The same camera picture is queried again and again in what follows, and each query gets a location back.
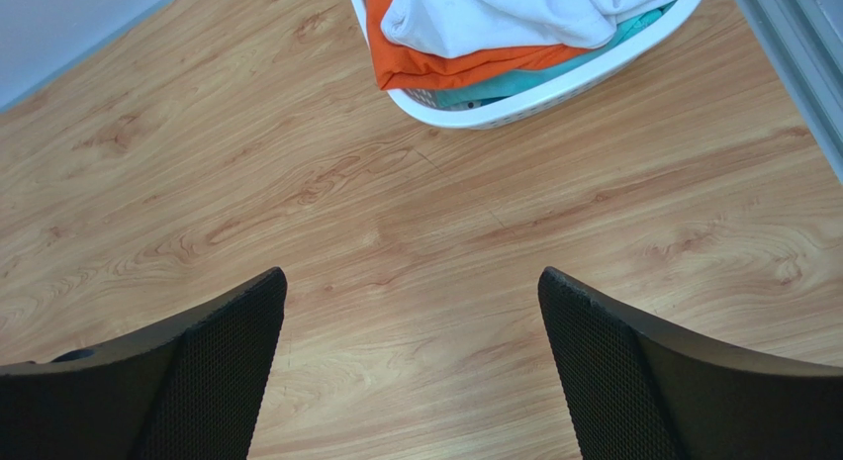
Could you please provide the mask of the white t shirt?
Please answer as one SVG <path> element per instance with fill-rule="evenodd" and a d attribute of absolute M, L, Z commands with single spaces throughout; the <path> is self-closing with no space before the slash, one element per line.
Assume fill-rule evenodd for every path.
<path fill-rule="evenodd" d="M 444 58 L 517 46 L 594 49 L 619 23 L 675 0 L 392 0 L 388 42 Z"/>

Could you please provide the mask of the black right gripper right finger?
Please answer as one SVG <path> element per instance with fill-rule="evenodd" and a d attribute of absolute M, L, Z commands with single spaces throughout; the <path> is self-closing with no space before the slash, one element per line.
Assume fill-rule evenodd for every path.
<path fill-rule="evenodd" d="M 842 371 L 726 343 L 546 268 L 537 295 L 586 459 L 838 459 Z"/>

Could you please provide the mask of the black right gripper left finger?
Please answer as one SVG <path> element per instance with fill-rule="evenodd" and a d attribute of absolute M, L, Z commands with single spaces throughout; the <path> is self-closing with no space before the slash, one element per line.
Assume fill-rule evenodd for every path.
<path fill-rule="evenodd" d="M 1 369 L 5 459 L 244 459 L 284 320 L 271 268 L 190 310 Z"/>

